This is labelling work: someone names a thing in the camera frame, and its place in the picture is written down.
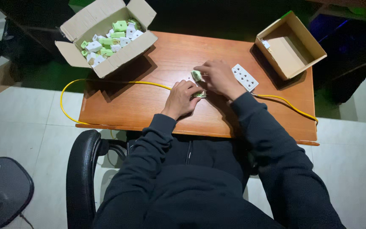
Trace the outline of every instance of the open cardboard box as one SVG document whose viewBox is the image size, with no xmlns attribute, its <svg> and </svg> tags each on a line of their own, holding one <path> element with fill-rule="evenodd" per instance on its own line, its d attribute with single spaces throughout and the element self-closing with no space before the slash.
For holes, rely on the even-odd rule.
<svg viewBox="0 0 366 229">
<path fill-rule="evenodd" d="M 268 49 L 262 39 L 270 45 Z M 292 11 L 259 33 L 255 44 L 284 80 L 295 77 L 327 56 Z"/>
<path fill-rule="evenodd" d="M 73 43 L 59 41 L 55 43 L 71 66 L 91 68 L 81 54 L 83 50 L 81 43 L 91 42 L 94 34 L 105 36 L 114 22 L 128 21 L 133 18 L 138 20 L 144 34 L 93 68 L 96 74 L 103 78 L 121 65 L 143 54 L 157 41 L 157 36 L 148 30 L 155 15 L 156 12 L 145 0 L 131 0 L 127 6 L 123 0 L 96 0 L 60 26 L 63 34 Z"/>
</svg>

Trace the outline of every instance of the wooden desk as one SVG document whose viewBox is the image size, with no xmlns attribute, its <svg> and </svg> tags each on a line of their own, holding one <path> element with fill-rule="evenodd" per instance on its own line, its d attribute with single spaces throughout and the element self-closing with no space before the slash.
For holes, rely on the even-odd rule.
<svg viewBox="0 0 366 229">
<path fill-rule="evenodd" d="M 172 87 L 175 82 L 192 80 L 190 71 L 206 60 L 226 59 L 230 66 L 240 64 L 258 82 L 255 93 L 278 95 L 288 99 L 301 111 L 314 115 L 312 70 L 285 89 L 278 90 L 273 82 L 277 75 L 258 56 L 260 50 L 251 42 L 205 38 L 181 34 L 153 32 L 157 42 L 143 56 L 106 80 L 149 81 Z M 237 117 L 219 95 L 207 92 L 192 116 L 180 120 L 174 133 L 213 137 L 233 137 L 240 133 Z M 152 85 L 115 85 L 88 82 L 81 106 L 79 121 L 96 125 L 76 124 L 77 127 L 142 130 L 152 117 L 160 113 L 169 90 Z M 268 106 L 269 112 L 295 139 L 316 141 L 315 122 L 282 102 L 258 99 Z"/>
</svg>

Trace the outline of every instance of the person's left hand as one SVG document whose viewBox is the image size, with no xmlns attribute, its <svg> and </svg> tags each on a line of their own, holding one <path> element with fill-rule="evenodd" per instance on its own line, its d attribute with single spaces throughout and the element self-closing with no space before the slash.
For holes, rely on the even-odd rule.
<svg viewBox="0 0 366 229">
<path fill-rule="evenodd" d="M 194 111 L 196 104 L 201 100 L 201 98 L 195 97 L 190 101 L 190 97 L 194 93 L 200 91 L 203 91 L 203 89 L 196 86 L 192 81 L 182 80 L 180 82 L 176 82 L 170 91 L 165 108 L 161 114 L 177 120 L 180 116 Z"/>
</svg>

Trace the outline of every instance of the hoodie zipper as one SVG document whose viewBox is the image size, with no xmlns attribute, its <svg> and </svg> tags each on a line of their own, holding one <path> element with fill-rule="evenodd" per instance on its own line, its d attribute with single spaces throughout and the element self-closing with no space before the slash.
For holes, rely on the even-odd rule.
<svg viewBox="0 0 366 229">
<path fill-rule="evenodd" d="M 191 141 L 189 141 L 189 148 L 187 149 L 187 155 L 186 155 L 186 164 L 187 165 L 190 162 L 190 155 L 191 155 Z"/>
</svg>

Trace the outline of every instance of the person's right hand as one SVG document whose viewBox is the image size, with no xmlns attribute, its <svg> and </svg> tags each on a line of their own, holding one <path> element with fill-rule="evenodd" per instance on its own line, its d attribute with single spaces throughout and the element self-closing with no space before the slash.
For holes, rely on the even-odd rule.
<svg viewBox="0 0 366 229">
<path fill-rule="evenodd" d="M 205 75 L 203 79 L 210 90 L 226 96 L 231 101 L 247 92 L 245 87 L 236 80 L 231 67 L 225 60 L 208 60 L 203 65 L 194 67 L 194 70 L 199 70 L 202 75 Z"/>
</svg>

